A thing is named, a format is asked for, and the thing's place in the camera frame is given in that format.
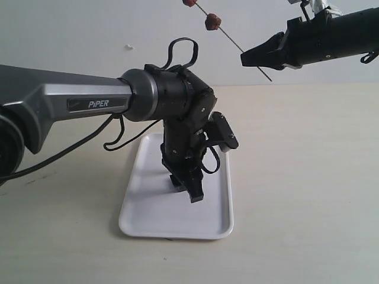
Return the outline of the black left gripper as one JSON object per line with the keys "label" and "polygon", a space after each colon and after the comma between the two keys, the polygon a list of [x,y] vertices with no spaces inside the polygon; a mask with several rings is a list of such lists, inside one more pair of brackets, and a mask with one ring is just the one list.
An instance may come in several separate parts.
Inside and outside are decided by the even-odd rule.
{"label": "black left gripper", "polygon": [[162,163],[171,173],[169,177],[174,189],[187,191],[192,204],[204,197],[198,132],[207,121],[208,118],[168,118],[163,121]]}

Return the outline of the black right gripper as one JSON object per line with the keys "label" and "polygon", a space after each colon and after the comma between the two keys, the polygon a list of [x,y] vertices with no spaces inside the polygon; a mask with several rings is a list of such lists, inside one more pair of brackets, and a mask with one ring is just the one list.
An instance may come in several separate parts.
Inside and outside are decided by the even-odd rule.
{"label": "black right gripper", "polygon": [[313,20],[301,17],[287,21],[286,32],[278,32],[266,42],[244,51],[240,55],[244,67],[268,67],[284,70],[286,67],[300,69],[312,64],[310,36],[314,30]]}

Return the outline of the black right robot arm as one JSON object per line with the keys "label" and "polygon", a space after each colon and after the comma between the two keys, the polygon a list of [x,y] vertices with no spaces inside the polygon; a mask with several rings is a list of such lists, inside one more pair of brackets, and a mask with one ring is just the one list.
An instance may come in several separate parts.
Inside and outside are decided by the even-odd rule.
{"label": "black right robot arm", "polygon": [[378,8],[332,17],[322,11],[310,20],[288,20],[285,32],[240,55],[244,67],[283,70],[361,55],[369,64],[378,56]]}

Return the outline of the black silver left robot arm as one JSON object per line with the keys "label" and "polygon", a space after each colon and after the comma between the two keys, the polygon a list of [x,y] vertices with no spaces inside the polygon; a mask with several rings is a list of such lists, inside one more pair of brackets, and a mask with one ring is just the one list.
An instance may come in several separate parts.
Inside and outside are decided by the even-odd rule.
{"label": "black silver left robot arm", "polygon": [[119,78],[1,66],[1,182],[35,172],[74,150],[19,170],[25,150],[38,153],[53,123],[106,115],[107,121],[163,122],[162,163],[191,202],[203,199],[204,130],[216,104],[213,89],[186,66],[146,65]]}

